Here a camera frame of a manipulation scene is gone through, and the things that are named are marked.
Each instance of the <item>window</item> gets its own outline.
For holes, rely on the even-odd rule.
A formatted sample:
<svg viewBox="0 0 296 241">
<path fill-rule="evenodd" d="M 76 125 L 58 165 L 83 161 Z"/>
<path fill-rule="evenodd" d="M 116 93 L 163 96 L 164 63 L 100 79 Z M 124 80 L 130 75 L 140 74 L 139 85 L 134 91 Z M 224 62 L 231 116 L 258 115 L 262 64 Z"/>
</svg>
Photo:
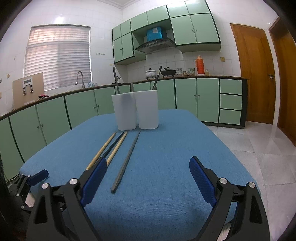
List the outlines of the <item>window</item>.
<svg viewBox="0 0 296 241">
<path fill-rule="evenodd" d="M 30 32 L 25 76 L 43 72 L 44 90 L 74 85 L 77 72 L 84 83 L 91 80 L 89 27 L 40 26 Z"/>
</svg>

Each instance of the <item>blue gripper pad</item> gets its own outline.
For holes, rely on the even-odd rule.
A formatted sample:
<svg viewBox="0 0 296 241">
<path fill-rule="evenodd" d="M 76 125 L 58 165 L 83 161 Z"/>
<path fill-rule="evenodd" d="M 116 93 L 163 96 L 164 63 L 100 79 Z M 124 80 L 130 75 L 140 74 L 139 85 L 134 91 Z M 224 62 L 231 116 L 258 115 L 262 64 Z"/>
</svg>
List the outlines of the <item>blue gripper pad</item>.
<svg viewBox="0 0 296 241">
<path fill-rule="evenodd" d="M 105 158 L 102 158 L 82 188 L 82 198 L 80 203 L 83 207 L 92 202 L 106 171 L 107 161 Z"/>
<path fill-rule="evenodd" d="M 215 198 L 215 188 L 194 157 L 189 161 L 189 170 L 200 189 L 204 200 L 211 204 L 212 207 L 215 206 L 217 202 Z"/>
<path fill-rule="evenodd" d="M 34 176 L 28 178 L 27 184 L 29 186 L 35 186 L 37 183 L 41 182 L 48 177 L 48 171 L 43 169 L 42 171 L 36 173 Z"/>
</svg>

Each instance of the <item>table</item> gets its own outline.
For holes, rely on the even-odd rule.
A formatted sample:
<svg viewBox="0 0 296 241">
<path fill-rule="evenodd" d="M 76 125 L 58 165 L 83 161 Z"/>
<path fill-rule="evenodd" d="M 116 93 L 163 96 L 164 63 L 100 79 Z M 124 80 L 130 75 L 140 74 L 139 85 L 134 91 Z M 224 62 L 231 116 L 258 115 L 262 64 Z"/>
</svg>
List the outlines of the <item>table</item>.
<svg viewBox="0 0 296 241">
<path fill-rule="evenodd" d="M 121 133 L 114 114 L 95 116 L 32 156 L 20 173 L 34 175 L 47 169 L 49 177 L 44 182 L 51 186 L 79 178 L 115 131 Z M 212 207 L 204 201 L 189 171 L 192 156 L 233 184 L 255 182 L 193 114 L 160 110 L 159 127 L 141 130 L 122 181 L 112 194 L 110 188 L 138 131 L 137 127 L 128 132 L 92 203 L 85 207 L 104 241 L 186 241 L 196 237 Z M 40 186 L 31 188 L 34 195 Z M 235 206 L 231 205 L 227 221 L 233 218 Z"/>
</svg>

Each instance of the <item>orange thermos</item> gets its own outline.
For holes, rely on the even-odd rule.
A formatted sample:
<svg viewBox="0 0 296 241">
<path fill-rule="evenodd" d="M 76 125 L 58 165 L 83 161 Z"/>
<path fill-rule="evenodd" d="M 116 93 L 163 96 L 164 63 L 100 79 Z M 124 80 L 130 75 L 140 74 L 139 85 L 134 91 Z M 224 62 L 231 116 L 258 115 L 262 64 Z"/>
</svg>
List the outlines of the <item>orange thermos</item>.
<svg viewBox="0 0 296 241">
<path fill-rule="evenodd" d="M 195 65 L 197 68 L 197 75 L 205 75 L 205 67 L 203 65 L 203 59 L 200 55 L 195 60 Z"/>
</svg>

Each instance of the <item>blue box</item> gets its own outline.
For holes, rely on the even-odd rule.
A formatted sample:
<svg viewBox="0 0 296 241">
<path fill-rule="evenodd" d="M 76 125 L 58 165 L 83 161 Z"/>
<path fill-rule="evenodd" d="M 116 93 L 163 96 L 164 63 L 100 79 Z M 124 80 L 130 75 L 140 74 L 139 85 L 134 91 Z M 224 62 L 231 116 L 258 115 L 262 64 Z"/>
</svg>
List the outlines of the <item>blue box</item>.
<svg viewBox="0 0 296 241">
<path fill-rule="evenodd" d="M 166 38 L 166 34 L 164 34 L 164 33 L 162 32 L 161 27 L 149 29 L 147 31 L 147 42 L 149 42 L 151 40 Z"/>
</svg>

